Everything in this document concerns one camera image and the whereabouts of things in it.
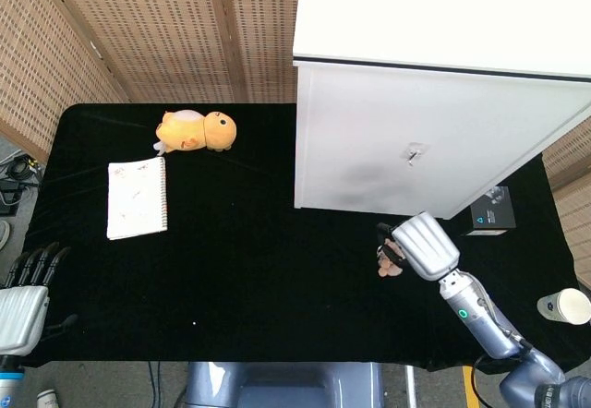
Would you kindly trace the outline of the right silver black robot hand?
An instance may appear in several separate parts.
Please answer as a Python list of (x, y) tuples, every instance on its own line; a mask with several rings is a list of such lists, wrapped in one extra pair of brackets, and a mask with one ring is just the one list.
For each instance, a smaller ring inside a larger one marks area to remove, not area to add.
[(438, 281), (458, 266), (458, 248), (428, 212), (421, 212), (398, 226), (380, 222), (377, 233), (380, 246), (386, 247), (385, 241), (391, 240), (404, 254), (398, 256), (392, 251), (395, 264), (411, 267), (426, 281)]

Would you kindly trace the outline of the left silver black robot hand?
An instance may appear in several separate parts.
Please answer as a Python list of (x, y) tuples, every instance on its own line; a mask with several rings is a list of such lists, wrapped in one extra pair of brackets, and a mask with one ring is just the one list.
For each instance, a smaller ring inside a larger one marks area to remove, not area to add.
[(39, 342), (64, 334), (78, 321), (68, 315), (54, 325), (45, 323), (50, 304), (50, 285), (71, 248), (53, 242), (23, 252), (12, 262), (1, 283), (1, 358), (14, 360), (29, 355)]

